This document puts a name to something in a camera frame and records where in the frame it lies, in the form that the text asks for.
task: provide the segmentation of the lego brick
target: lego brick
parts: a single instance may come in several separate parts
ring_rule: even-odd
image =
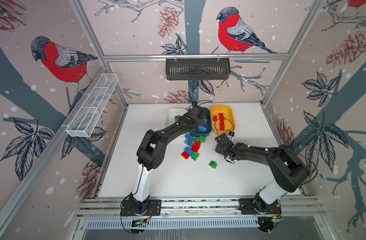
[[[220,130],[224,130],[224,122],[220,122]]]
[[[216,166],[217,166],[217,164],[216,164],[216,162],[215,162],[215,161],[210,161],[209,166],[210,166],[211,168],[215,169],[215,168],[216,168]]]
[[[207,131],[207,128],[203,127],[203,126],[199,126],[198,129],[199,129],[200,132],[206,132]]]
[[[195,138],[194,137],[192,137],[191,135],[189,135],[189,134],[186,134],[185,135],[185,138],[186,139],[189,139],[191,142],[194,142],[195,141]]]
[[[186,151],[190,156],[192,156],[192,154],[194,154],[194,151],[192,151],[189,147],[186,147],[184,149],[184,151]]]
[[[199,148],[200,147],[194,145],[194,146],[191,147],[191,150],[194,151],[194,152],[198,152]]]
[[[219,113],[219,118],[223,118],[223,119],[220,119],[220,122],[224,122],[224,114],[223,113]]]
[[[189,139],[186,139],[186,140],[184,141],[184,143],[185,143],[187,146],[189,146],[189,147],[192,147],[192,146],[194,145],[194,143],[193,143],[191,140],[189,140]]]
[[[190,155],[185,151],[184,153],[182,153],[182,157],[184,157],[185,159],[187,159]]]
[[[191,158],[192,158],[194,161],[196,161],[196,159],[198,159],[198,157],[199,157],[199,153],[197,153],[197,152],[194,152],[194,154],[192,154],[192,156],[191,156]]]

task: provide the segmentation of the black cable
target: black cable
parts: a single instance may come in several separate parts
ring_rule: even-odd
[[[232,132],[235,131],[235,128],[234,128],[234,124],[227,118],[218,118],[216,119],[215,123],[214,123],[214,126],[215,126],[215,130],[216,130],[216,135],[219,137],[219,134],[218,134],[218,130],[216,129],[216,122],[219,120],[219,119],[226,119],[227,121],[229,121],[231,124],[232,124]]]

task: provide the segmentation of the red bird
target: red bird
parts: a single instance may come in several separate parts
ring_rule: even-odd
[[[246,49],[260,48],[269,53],[265,44],[259,40],[254,30],[243,22],[239,11],[235,7],[223,8],[216,20],[219,20],[219,41],[230,51],[241,51]]]
[[[74,48],[60,46],[44,36],[38,36],[32,41],[31,51],[35,61],[40,59],[57,79],[67,83],[78,83],[78,90],[74,95],[81,92],[79,81],[87,75],[89,64],[98,59]]]

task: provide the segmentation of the white platform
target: white platform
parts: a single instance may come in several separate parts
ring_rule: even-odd
[[[138,163],[136,151],[144,134],[164,128],[166,112],[170,108],[188,108],[190,104],[131,104],[119,134],[99,197],[125,197],[136,182]],[[211,109],[213,105],[202,106]],[[258,103],[228,103],[235,122],[234,143],[251,146],[277,147],[265,115]],[[153,197],[201,197],[255,195],[274,177],[268,166],[251,162],[226,162],[215,152],[215,134],[212,132],[201,144],[199,158],[181,157],[186,145],[184,135],[168,144],[162,164],[154,171],[150,194]],[[218,166],[212,169],[210,161]]]

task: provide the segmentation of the black mounting plate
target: black mounting plate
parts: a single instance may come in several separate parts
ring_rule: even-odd
[[[239,207],[241,209],[242,215],[252,215],[252,214],[260,214],[255,210],[253,198],[250,199],[239,199]],[[272,215],[278,215],[277,212],[271,207],[273,206],[278,211],[281,211],[280,207],[277,207],[279,205],[278,200],[270,204],[269,210],[266,212],[266,214],[272,214]]]
[[[160,208],[161,208],[161,200],[148,200],[148,206],[152,210],[152,216],[160,216]],[[120,215],[122,217],[132,217],[137,216],[135,211],[131,207],[131,202],[129,200],[125,200],[123,202],[123,208],[120,211]],[[150,216],[151,213],[147,209],[146,212],[142,216]]]

